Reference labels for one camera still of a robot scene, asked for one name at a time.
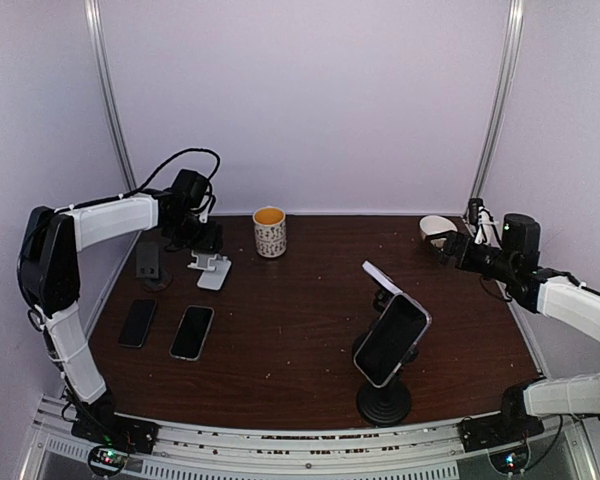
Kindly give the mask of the white folding phone stand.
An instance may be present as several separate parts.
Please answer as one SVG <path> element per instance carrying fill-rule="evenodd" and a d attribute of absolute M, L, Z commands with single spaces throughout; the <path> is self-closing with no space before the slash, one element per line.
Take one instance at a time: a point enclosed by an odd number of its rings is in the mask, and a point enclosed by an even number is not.
<path fill-rule="evenodd" d="M 219 253 L 191 251 L 188 269 L 200 271 L 197 287 L 203 290 L 220 291 L 232 267 L 228 256 Z"/>

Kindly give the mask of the large black phone silver edge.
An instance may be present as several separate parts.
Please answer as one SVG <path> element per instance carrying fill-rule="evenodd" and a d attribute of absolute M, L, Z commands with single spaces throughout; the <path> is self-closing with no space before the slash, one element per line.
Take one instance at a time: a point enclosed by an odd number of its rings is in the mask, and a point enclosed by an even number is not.
<path fill-rule="evenodd" d="M 353 354 L 353 363 L 375 388 L 385 387 L 429 329 L 429 312 L 405 293 L 393 296 Z"/>

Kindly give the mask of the small black phone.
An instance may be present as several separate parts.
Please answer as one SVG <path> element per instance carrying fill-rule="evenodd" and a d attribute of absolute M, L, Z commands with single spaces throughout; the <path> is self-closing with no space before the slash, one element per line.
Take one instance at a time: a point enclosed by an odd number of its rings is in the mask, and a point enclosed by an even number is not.
<path fill-rule="evenodd" d="M 157 301 L 154 299 L 136 299 L 131 303 L 123 323 L 118 344 L 127 348 L 141 348 L 148 335 Z"/>

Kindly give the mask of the black round-base phone stand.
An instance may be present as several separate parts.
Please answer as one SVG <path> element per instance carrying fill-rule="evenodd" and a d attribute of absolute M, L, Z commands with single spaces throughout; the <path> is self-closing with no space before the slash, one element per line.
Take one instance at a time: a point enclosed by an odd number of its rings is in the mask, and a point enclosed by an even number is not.
<path fill-rule="evenodd" d="M 365 336 L 366 334 L 356 339 L 353 354 Z M 417 355 L 416 351 L 417 347 L 385 387 L 375 388 L 365 378 L 365 383 L 356 396 L 356 406 L 366 422 L 374 426 L 390 427 L 398 425 L 407 417 L 412 408 L 412 396 L 401 382 L 400 376 L 404 366 Z"/>

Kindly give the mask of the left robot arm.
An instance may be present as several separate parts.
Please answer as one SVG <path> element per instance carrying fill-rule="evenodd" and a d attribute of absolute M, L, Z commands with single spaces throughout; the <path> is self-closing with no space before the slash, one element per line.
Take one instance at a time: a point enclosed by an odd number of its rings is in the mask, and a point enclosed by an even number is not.
<path fill-rule="evenodd" d="M 165 190 L 140 189 L 78 205 L 30 213 L 17 261 L 17 280 L 52 362 L 77 399 L 92 405 L 107 384 L 80 320 L 79 255 L 127 234 L 160 229 L 172 247 L 190 252 L 198 287 L 218 291 L 232 266 L 222 254 L 223 228 L 209 214 L 216 202 L 209 178 L 180 171 Z"/>

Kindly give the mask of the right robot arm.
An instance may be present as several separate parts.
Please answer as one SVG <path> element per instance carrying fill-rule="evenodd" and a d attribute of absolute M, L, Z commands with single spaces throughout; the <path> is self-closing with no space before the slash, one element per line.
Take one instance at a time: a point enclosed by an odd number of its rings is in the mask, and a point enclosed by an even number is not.
<path fill-rule="evenodd" d="M 478 243 L 474 236 L 448 228 L 425 233 L 423 239 L 435 245 L 443 262 L 454 258 L 457 269 L 503 283 L 508 296 L 522 308 L 557 319 L 600 343 L 600 292 L 569 272 L 541 267 L 540 233 L 532 217 L 509 213 L 498 246 Z M 510 442 L 545 415 L 600 418 L 600 373 L 508 388 L 492 430 L 499 440 Z"/>

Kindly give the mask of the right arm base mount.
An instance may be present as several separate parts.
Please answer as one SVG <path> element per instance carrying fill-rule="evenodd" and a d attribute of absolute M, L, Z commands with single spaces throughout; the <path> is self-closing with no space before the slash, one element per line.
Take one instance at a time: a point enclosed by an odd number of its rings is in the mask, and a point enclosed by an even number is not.
<path fill-rule="evenodd" d="M 488 450 L 491 466 L 509 476 L 530 467 L 528 441 L 544 432 L 542 420 L 527 413 L 523 395 L 526 387 L 527 384 L 509 387 L 503 393 L 498 413 L 466 417 L 458 425 L 464 451 Z"/>

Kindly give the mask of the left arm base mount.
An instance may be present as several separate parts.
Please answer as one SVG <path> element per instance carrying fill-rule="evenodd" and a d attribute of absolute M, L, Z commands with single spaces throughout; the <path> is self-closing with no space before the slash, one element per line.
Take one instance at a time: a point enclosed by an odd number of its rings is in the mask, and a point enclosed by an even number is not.
<path fill-rule="evenodd" d="M 92 443 L 87 453 L 87 466 L 101 478 L 118 475 L 134 454 L 151 454 L 159 431 L 152 421 L 116 414 L 113 397 L 106 392 L 94 404 L 87 404 L 67 388 L 68 405 L 75 409 L 69 420 L 71 435 Z"/>

